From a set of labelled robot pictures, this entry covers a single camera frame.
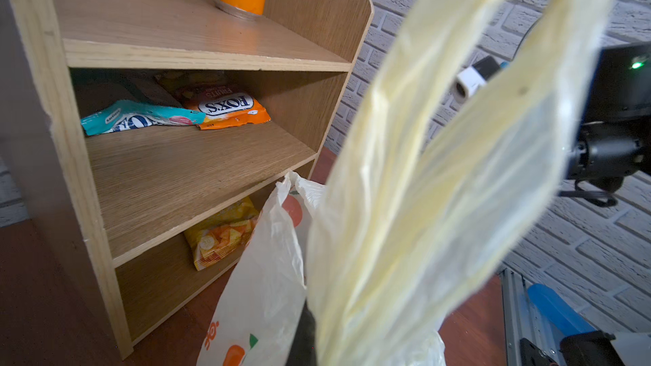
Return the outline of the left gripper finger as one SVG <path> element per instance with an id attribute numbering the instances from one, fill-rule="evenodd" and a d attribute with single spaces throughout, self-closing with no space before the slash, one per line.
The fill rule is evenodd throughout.
<path id="1" fill-rule="evenodd" d="M 316 322 L 308 303 L 303 305 L 286 366 L 317 366 L 315 349 Z"/>

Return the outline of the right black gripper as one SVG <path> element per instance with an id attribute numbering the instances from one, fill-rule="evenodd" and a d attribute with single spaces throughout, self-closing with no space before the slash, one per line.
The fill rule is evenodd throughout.
<path id="1" fill-rule="evenodd" d="M 566 179 L 605 191 L 637 172 L 650 174 L 650 44 L 601 50 Z"/>

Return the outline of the cream plastic grocery bag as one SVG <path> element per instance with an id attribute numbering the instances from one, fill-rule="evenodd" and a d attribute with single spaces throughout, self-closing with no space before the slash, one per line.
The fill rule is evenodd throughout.
<path id="1" fill-rule="evenodd" d="M 325 185 L 267 199 L 198 355 L 283 365 L 303 310 L 318 365 L 443 365 L 439 330 L 563 180 L 612 0 L 549 0 L 511 64 L 430 121 L 506 0 L 416 0 Z"/>

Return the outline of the yellow chips bag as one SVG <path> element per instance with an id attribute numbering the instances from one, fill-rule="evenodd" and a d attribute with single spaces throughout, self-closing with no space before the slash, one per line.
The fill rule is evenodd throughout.
<path id="1" fill-rule="evenodd" d="M 185 230 L 195 269 L 207 269 L 246 245 L 258 219 L 259 210 L 246 197 Z"/>

